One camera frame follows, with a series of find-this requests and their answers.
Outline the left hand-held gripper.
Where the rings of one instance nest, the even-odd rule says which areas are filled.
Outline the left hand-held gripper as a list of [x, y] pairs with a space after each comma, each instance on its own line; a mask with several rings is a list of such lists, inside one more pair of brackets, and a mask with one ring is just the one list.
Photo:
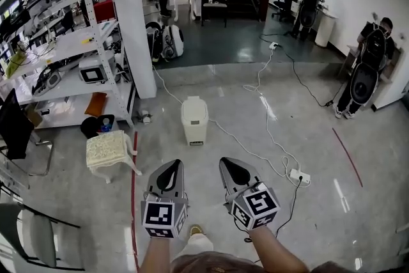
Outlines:
[[141, 222], [151, 238], [177, 238], [187, 220], [183, 162], [161, 165], [148, 179], [141, 201]]

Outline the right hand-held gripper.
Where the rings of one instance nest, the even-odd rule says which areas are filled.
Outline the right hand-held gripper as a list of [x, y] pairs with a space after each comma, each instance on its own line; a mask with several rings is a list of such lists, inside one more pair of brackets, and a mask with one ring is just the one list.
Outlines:
[[223, 157], [219, 171], [227, 191], [225, 206], [247, 231], [274, 220], [281, 209], [279, 201], [254, 166], [239, 159]]

